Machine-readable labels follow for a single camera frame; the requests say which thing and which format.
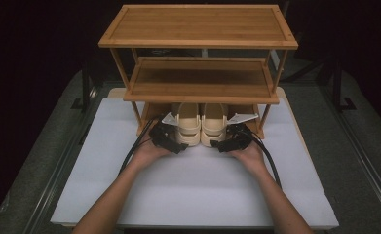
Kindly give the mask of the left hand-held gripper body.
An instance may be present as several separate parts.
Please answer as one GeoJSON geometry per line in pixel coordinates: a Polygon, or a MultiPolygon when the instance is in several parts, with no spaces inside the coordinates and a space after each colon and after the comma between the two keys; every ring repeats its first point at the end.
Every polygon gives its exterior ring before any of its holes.
{"type": "Polygon", "coordinates": [[[159,118],[159,121],[150,130],[150,138],[156,146],[167,150],[178,150],[179,144],[171,137],[175,125],[171,123],[171,113],[159,118]]]}

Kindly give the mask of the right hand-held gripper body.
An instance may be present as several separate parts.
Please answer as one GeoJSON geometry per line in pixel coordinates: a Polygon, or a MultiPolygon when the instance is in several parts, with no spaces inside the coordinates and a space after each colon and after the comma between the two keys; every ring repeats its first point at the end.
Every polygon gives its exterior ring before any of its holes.
{"type": "Polygon", "coordinates": [[[236,113],[227,122],[227,132],[231,135],[226,143],[226,151],[246,149],[252,142],[258,143],[255,133],[246,125],[249,120],[254,120],[258,115],[236,113]]]}

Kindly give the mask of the beige clog shoe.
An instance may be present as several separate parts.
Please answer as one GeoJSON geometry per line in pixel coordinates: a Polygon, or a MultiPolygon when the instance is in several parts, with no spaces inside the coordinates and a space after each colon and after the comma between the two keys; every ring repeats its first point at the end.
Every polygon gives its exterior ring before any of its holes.
{"type": "Polygon", "coordinates": [[[226,138],[227,106],[221,103],[206,103],[202,115],[201,143],[211,147],[211,141],[226,138]]]}
{"type": "Polygon", "coordinates": [[[197,103],[175,103],[172,112],[177,126],[175,139],[188,146],[196,146],[200,142],[201,120],[197,103]]]}

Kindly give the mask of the wooden three-tier shoe rack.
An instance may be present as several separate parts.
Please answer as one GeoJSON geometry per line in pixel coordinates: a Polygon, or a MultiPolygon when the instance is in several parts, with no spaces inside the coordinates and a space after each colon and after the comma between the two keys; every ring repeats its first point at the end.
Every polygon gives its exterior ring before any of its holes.
{"type": "MultiPolygon", "coordinates": [[[[125,5],[98,42],[120,64],[119,51],[140,49],[280,50],[298,44],[276,5],[125,5]]],[[[269,58],[146,57],[134,55],[123,75],[123,99],[144,107],[134,114],[143,127],[175,103],[223,103],[231,114],[255,113],[248,127],[263,133],[278,103],[280,72],[269,58]]]]}

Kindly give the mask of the person's right hand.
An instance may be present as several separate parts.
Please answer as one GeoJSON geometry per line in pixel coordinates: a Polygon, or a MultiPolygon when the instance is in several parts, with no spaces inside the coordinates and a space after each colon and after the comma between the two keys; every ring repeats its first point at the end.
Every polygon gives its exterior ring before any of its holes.
{"type": "Polygon", "coordinates": [[[255,142],[245,149],[230,151],[229,154],[239,160],[252,175],[262,176],[264,174],[266,166],[263,153],[255,142]]]}

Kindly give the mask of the person's left hand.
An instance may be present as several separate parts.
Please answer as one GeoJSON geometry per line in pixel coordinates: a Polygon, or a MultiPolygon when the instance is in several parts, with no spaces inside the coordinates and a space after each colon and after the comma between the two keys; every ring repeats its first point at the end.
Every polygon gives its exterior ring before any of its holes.
{"type": "Polygon", "coordinates": [[[170,152],[167,149],[156,146],[150,136],[145,135],[135,150],[133,158],[128,163],[128,167],[139,172],[150,166],[160,157],[168,154],[170,154],[170,152]]]}

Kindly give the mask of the white foam mat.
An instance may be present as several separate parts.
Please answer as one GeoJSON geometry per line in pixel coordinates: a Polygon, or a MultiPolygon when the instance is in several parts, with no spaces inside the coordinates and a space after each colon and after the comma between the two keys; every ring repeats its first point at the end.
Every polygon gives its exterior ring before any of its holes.
{"type": "MultiPolygon", "coordinates": [[[[119,98],[101,101],[51,221],[75,225],[115,179],[136,140],[132,107],[119,98]]],[[[338,221],[328,202],[289,103],[271,108],[265,147],[282,189],[307,223],[330,229],[338,221]]],[[[135,181],[121,227],[269,228],[262,192],[243,165],[201,144],[157,160],[135,181]]]]}

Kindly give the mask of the black metal stand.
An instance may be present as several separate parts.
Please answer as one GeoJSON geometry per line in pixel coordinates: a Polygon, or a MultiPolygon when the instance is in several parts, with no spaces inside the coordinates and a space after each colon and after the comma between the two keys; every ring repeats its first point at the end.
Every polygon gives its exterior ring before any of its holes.
{"type": "Polygon", "coordinates": [[[340,61],[336,58],[333,61],[333,75],[332,75],[332,102],[338,112],[344,110],[356,110],[356,107],[349,97],[341,96],[342,88],[342,68],[340,61]]]}
{"type": "Polygon", "coordinates": [[[85,113],[88,110],[94,97],[95,85],[92,79],[92,71],[92,63],[90,61],[86,61],[80,71],[82,95],[80,98],[76,98],[71,106],[72,109],[79,109],[82,113],[85,113]]]}

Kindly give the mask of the grey metal rail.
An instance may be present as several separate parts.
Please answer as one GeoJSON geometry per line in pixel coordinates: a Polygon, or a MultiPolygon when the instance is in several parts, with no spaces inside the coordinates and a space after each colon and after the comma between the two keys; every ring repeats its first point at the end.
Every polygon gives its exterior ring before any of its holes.
{"type": "Polygon", "coordinates": [[[381,209],[381,118],[357,88],[346,91],[350,93],[336,106],[332,90],[321,88],[381,209]]]}
{"type": "Polygon", "coordinates": [[[96,111],[108,95],[106,87],[91,88],[85,110],[75,105],[79,87],[68,87],[37,138],[19,181],[27,203],[23,229],[19,234],[66,233],[67,228],[51,223],[62,190],[88,135],[96,111]]]}

